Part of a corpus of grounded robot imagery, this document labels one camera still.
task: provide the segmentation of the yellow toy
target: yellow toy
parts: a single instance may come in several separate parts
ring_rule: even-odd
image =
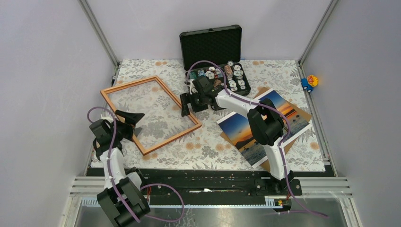
[[[317,86],[319,80],[314,75],[309,75],[308,78],[301,79],[301,85],[307,92],[313,91],[313,88]]]

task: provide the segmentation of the glass pane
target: glass pane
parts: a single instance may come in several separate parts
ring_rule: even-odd
[[[185,209],[185,216],[177,223],[165,223],[143,217],[141,223],[132,226],[143,227],[346,227],[347,223],[337,199],[306,199],[300,198],[309,209],[323,212],[330,216],[323,219],[311,214],[293,213],[285,215],[266,215],[275,211],[261,208],[189,208]],[[151,209],[151,215],[174,219],[180,216],[181,209],[158,208]],[[301,210],[293,204],[291,210]],[[77,221],[78,227],[112,227],[107,216],[100,207],[82,207]]]
[[[194,126],[156,81],[110,93],[109,98],[118,110],[145,114],[136,127],[142,128],[138,139],[146,149]]]

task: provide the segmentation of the blue toy car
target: blue toy car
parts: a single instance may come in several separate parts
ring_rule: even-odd
[[[308,80],[306,78],[301,79],[301,85],[302,85],[302,88],[304,90],[306,90],[307,92],[313,91],[313,87],[308,83]]]

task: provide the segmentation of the wooden picture frame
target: wooden picture frame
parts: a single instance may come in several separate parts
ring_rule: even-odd
[[[140,84],[144,84],[144,83],[148,83],[148,82],[152,82],[152,81],[156,81],[161,88],[172,98],[172,100],[180,107],[181,106],[181,102],[180,100],[177,98],[177,96],[175,96],[175,94],[167,87],[166,84],[163,83],[163,81],[158,77],[158,76],[152,76],[152,77],[148,77],[148,78],[144,78],[144,79],[140,79],[140,80],[136,80],[134,82],[130,82],[130,83],[125,83],[125,84],[121,84],[115,87],[109,87],[106,89],[103,89],[100,91],[100,93],[102,94],[103,98],[105,99],[105,101],[107,102],[107,104],[109,105],[109,107],[112,109],[112,111],[115,113],[115,111],[117,110],[117,108],[115,107],[115,105],[112,103],[112,101],[110,100],[110,98],[108,97],[108,94],[116,92],[116,91],[120,91],[129,87],[134,87]],[[124,119],[120,116],[117,116],[119,118],[120,121],[123,121]],[[137,145],[139,151],[141,151],[141,153],[143,155],[147,155],[150,154],[152,151],[155,151],[156,149],[159,149],[160,147],[173,142],[174,140],[200,128],[202,126],[202,123],[192,114],[190,113],[190,115],[188,115],[188,117],[191,119],[191,121],[195,124],[194,126],[152,146],[149,149],[146,149],[143,147],[143,145],[139,142],[138,138],[133,135],[132,136],[132,141],[134,141],[134,143]]]

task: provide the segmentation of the table surface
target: table surface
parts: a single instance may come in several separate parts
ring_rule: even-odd
[[[294,60],[241,60],[240,63],[252,88],[248,97],[254,97],[262,87],[271,87],[283,98],[310,113]],[[179,96],[187,91],[187,87],[183,83],[184,74],[182,60],[124,60],[116,84],[158,75]],[[163,98],[163,91],[157,85],[141,86],[139,90],[130,92],[131,96],[127,96],[127,94],[127,92],[121,92],[120,96],[113,94],[114,97],[111,97],[111,100],[117,108],[125,108],[134,113],[144,113],[145,111],[146,116],[152,116],[152,120],[148,118],[138,123],[137,127],[143,128],[140,136],[141,134],[144,137],[152,136],[151,138],[159,141],[171,132],[160,131],[160,128],[175,127],[179,131],[190,127],[189,120],[186,119],[176,120],[171,124],[171,119],[179,115],[180,110],[169,102],[162,106],[166,100]],[[146,96],[146,102],[141,100],[144,96]],[[163,111],[169,112],[169,118],[162,117],[160,113]],[[195,113],[195,116],[203,124],[201,128],[146,156],[141,154],[133,142],[123,140],[124,166],[160,169],[263,170],[261,167],[252,168],[234,146],[220,137],[222,130],[216,121],[230,112],[229,110],[208,109]],[[314,127],[297,138],[286,158],[294,171],[324,171],[324,163]],[[103,165],[94,157],[91,167],[103,167]]]

